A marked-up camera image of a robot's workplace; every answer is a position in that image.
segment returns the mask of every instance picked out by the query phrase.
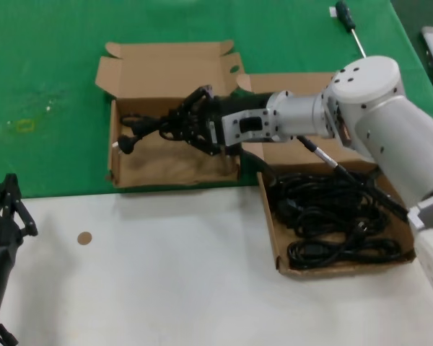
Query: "open cardboard box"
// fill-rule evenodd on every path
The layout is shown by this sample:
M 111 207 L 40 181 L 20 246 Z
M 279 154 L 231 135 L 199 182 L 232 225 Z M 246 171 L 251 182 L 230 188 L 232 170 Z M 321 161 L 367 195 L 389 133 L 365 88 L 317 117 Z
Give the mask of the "open cardboard box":
M 112 148 L 120 134 L 123 115 L 160 117 L 176 108 L 198 87 L 210 84 L 215 95 L 227 96 L 237 88 L 244 68 L 239 53 L 230 53 L 232 41 L 215 43 L 108 43 L 112 57 L 102 57 L 96 85 L 113 95 L 110 114 L 108 170 L 116 187 L 193 185 L 236 181 L 239 160 L 209 156 L 184 142 L 166 141 L 159 134 L 146 136 L 130 155 Z
M 331 80 L 332 74 L 266 74 L 266 75 L 241 75 L 237 80 L 241 88 L 255 93 L 289 90 L 297 95 L 309 95 L 320 92 Z M 362 161 L 358 154 L 340 146 L 335 139 L 310 138 L 316 145 L 324 150 L 337 162 L 347 169 L 368 172 L 375 168 L 374 164 Z M 313 174 L 332 174 L 332 170 L 316 155 L 310 153 L 299 141 L 289 143 L 245 143 L 244 149 L 258 155 L 270 164 L 278 172 L 308 172 Z M 350 262 L 339 262 L 335 265 L 313 270 L 293 270 L 289 267 L 287 247 L 293 241 L 299 240 L 291 229 L 279 222 L 270 211 L 266 188 L 268 178 L 258 174 L 258 183 L 263 199 L 263 207 L 266 214 L 271 247 L 273 250 L 276 269 L 283 275 L 308 276 L 308 275 L 345 275 L 361 272 L 371 272 L 394 267 L 414 260 L 414 238 L 408 224 L 390 216 L 389 226 L 383 232 L 382 237 L 395 239 L 401 246 L 403 259 L 400 262 L 391 262 L 384 265 L 362 265 Z M 377 184 L 387 193 L 401 201 L 389 181 L 380 176 Z M 331 235 L 328 240 L 342 240 L 340 234 Z

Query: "screwdriver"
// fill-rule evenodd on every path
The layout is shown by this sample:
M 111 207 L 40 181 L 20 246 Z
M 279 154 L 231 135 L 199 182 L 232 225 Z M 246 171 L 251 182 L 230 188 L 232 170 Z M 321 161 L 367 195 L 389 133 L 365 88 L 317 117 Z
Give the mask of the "screwdriver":
M 353 34 L 356 43 L 358 44 L 359 50 L 361 51 L 362 57 L 366 58 L 366 53 L 364 52 L 364 48 L 362 47 L 358 36 L 354 29 L 356 29 L 356 24 L 354 24 L 353 19 L 351 18 L 351 14 L 349 13 L 349 8 L 345 4 L 345 1 L 337 1 L 335 4 L 335 10 L 337 11 L 338 20 L 345 26 L 347 32 Z

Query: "box lid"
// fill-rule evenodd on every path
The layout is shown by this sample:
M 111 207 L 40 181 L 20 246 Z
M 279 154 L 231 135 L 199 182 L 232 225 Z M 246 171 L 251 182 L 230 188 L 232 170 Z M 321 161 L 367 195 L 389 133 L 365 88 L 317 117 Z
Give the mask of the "box lid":
M 96 85 L 120 99 L 183 98 L 200 86 L 228 95 L 244 69 L 231 40 L 213 43 L 107 43 Z
M 298 96 L 307 96 L 324 89 L 331 81 L 332 76 L 332 73 L 240 74 L 237 76 L 237 85 L 241 89 L 255 93 L 289 90 Z M 362 161 L 359 154 L 344 148 L 336 139 L 324 139 L 318 136 L 308 138 L 320 148 L 326 148 L 325 152 L 338 162 Z M 290 141 L 288 143 L 244 143 L 243 147 L 245 150 L 264 159 L 268 164 L 275 166 L 318 164 L 322 162 L 299 141 Z

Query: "coiled black cable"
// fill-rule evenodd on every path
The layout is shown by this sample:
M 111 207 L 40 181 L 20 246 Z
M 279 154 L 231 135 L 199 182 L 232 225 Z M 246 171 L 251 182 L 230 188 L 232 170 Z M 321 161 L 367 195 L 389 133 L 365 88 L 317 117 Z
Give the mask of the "coiled black cable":
M 280 176 L 268 188 L 268 200 L 278 220 L 304 239 L 287 249 L 291 268 L 306 270 L 335 262 L 385 263 L 401 258 L 401 247 L 392 239 L 376 239 L 388 224 L 371 187 L 362 184 L 365 174 L 295 173 Z M 342 233 L 344 241 L 323 239 Z

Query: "white table surface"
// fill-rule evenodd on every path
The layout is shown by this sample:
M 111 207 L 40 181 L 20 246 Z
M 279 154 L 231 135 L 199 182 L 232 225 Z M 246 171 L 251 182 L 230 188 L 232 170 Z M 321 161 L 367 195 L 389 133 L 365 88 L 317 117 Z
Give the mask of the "white table surface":
M 40 234 L 19 249 L 0 312 L 22 346 L 433 345 L 417 261 L 283 277 L 255 187 L 25 205 Z

